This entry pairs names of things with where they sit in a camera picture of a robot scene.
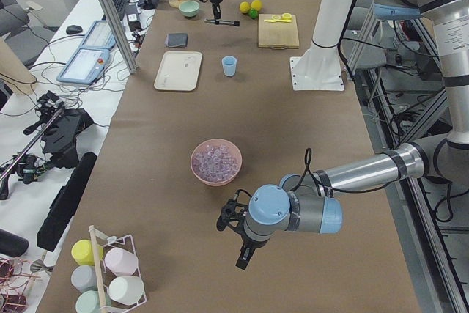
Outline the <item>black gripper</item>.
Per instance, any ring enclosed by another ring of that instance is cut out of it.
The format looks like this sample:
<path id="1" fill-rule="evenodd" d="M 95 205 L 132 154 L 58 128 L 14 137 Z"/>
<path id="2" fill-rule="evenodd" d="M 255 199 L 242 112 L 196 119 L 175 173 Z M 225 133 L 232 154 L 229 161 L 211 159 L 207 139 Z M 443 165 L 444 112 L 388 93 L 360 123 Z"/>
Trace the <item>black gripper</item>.
<path id="1" fill-rule="evenodd" d="M 213 16 L 215 20 L 220 20 L 221 19 L 221 6 L 220 3 L 223 0 L 210 0 L 212 3 L 212 10 L 213 10 Z"/>
<path id="2" fill-rule="evenodd" d="M 247 235 L 241 235 L 241 238 L 243 240 L 243 244 L 235 266 L 239 269 L 246 269 L 255 250 L 265 246 L 267 244 L 267 240 L 253 240 Z"/>

